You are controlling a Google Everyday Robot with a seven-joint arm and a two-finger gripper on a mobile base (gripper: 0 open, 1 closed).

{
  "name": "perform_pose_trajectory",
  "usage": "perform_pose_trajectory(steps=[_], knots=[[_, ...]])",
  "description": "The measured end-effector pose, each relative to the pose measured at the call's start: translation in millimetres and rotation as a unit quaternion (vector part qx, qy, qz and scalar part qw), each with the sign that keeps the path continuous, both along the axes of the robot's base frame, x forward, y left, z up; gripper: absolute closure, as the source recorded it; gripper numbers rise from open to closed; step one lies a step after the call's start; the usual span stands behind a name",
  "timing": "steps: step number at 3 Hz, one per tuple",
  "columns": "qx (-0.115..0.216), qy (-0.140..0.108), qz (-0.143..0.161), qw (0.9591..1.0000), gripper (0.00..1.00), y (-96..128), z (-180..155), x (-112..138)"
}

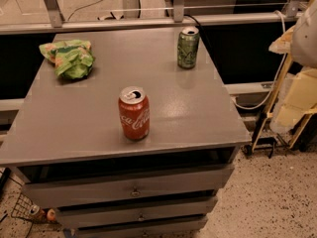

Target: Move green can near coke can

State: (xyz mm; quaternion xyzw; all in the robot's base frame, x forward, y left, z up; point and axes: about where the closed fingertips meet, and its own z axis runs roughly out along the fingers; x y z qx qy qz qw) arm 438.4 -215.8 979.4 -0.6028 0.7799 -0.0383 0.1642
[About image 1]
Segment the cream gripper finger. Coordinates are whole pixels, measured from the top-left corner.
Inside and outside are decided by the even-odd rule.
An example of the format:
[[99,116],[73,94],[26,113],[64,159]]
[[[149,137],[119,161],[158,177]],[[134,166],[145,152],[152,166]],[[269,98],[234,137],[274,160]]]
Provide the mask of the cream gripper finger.
[[275,54],[289,54],[294,27],[290,27],[285,33],[270,44],[268,50]]

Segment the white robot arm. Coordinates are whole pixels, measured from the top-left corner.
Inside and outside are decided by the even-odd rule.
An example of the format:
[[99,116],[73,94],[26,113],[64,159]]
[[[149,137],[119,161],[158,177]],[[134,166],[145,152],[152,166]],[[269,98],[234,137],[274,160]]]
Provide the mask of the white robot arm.
[[299,17],[296,24],[272,42],[272,53],[290,54],[292,59],[311,68],[317,68],[317,0]]

